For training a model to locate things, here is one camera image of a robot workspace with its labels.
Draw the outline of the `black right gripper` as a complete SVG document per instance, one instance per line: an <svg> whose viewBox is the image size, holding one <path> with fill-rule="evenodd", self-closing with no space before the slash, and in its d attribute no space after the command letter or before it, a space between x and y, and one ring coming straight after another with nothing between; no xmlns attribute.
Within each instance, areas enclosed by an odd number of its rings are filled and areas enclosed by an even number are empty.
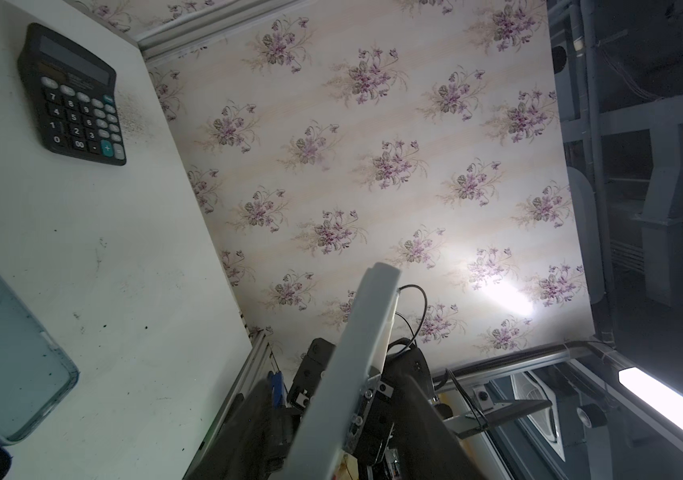
<svg viewBox="0 0 683 480"><path fill-rule="evenodd" d="M399 376L413 378L429 401L437 398L427 360L417 344L401 337L389 345L403 346L405 351L387 356L383 373L371 371L347 433L345 452L364 466L375 466L385 459L385 448L395 426L395 386ZM303 356L287 394L287 404L299 413L307 410L334 350L334 344L316 338Z"/></svg>

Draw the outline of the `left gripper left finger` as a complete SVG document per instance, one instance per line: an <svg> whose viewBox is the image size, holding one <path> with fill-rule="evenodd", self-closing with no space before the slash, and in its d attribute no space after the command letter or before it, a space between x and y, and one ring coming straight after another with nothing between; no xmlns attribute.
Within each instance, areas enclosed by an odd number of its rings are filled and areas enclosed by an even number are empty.
<svg viewBox="0 0 683 480"><path fill-rule="evenodd" d="M189 479L268 479L283 468L293 444L293 410L276 406L260 380L225 422Z"/></svg>

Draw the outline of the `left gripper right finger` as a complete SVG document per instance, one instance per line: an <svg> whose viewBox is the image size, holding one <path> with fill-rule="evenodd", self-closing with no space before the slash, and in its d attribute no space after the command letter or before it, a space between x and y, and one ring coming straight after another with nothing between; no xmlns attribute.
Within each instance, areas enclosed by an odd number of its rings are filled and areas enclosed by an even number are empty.
<svg viewBox="0 0 683 480"><path fill-rule="evenodd" d="M393 418L403 479L485 479L411 376L395 380Z"/></svg>

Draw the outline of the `black phone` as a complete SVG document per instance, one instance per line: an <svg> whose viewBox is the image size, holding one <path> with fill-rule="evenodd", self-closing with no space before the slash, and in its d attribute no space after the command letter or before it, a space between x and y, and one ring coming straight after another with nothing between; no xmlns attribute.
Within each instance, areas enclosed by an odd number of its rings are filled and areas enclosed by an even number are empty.
<svg viewBox="0 0 683 480"><path fill-rule="evenodd" d="M367 269L347 327L303 415L283 468L272 479L330 479L343 455L371 368L383 371L397 311L401 270L385 263Z"/></svg>

